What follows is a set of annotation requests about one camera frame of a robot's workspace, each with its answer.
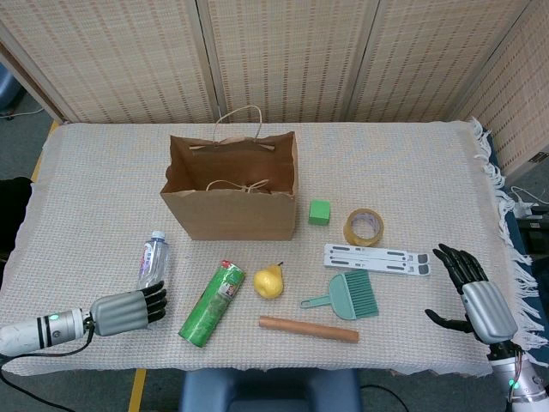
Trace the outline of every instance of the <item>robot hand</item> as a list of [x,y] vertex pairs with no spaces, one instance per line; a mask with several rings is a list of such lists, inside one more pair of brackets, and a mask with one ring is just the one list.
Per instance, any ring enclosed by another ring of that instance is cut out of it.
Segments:
[[447,320],[431,309],[427,316],[439,326],[461,332],[474,332],[476,338],[487,345],[509,341],[518,331],[505,298],[498,287],[488,281],[477,259],[466,251],[457,251],[446,245],[434,249],[443,261],[449,277],[465,306],[466,320]]
[[89,313],[81,309],[53,313],[0,328],[0,360],[74,341],[93,330],[111,336],[146,328],[166,315],[164,282],[96,300]]

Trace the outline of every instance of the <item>tablecloth fringe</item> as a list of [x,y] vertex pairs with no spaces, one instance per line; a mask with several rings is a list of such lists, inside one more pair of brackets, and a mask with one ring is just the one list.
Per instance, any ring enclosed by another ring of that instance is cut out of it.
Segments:
[[[482,124],[480,124],[476,118],[472,118],[470,123],[473,126],[474,137],[479,143],[481,151],[481,153],[477,154],[474,158],[482,159],[484,161],[484,172],[488,175],[496,190],[499,210],[499,236],[504,241],[513,261],[516,307],[519,308],[519,312],[517,314],[518,319],[516,319],[519,330],[516,337],[525,350],[540,348],[548,343],[547,339],[536,333],[537,331],[543,331],[545,329],[544,326],[532,319],[532,317],[540,318],[540,313],[524,301],[524,298],[536,297],[539,295],[537,281],[521,266],[531,265],[532,258],[527,255],[522,255],[517,249],[515,249],[510,238],[507,222],[505,221],[505,215],[513,210],[515,201],[509,197],[507,193],[501,190],[505,185],[505,176],[501,173],[499,167],[490,162],[492,148],[488,142],[488,136],[491,131],[484,131]],[[530,359],[538,365],[545,367],[549,366],[546,363],[536,361],[532,355],[530,355]]]

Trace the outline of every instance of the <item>green cube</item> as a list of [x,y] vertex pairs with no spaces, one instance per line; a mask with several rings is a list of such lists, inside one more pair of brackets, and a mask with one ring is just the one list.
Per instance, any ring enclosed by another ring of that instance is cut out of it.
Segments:
[[311,225],[326,226],[329,222],[329,202],[325,200],[311,200],[309,207],[309,223]]

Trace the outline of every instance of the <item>green brush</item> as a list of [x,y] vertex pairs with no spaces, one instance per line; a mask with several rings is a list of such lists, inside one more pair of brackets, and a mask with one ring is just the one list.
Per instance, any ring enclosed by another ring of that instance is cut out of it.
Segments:
[[301,307],[332,305],[337,316],[345,320],[377,315],[376,297],[366,270],[340,273],[329,281],[329,294],[301,302]]

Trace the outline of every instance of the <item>bottle cap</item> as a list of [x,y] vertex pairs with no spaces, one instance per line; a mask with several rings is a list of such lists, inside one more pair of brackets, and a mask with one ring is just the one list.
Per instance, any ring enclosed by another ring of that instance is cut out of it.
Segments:
[[151,238],[166,240],[166,234],[161,230],[155,230],[153,234],[151,234]]

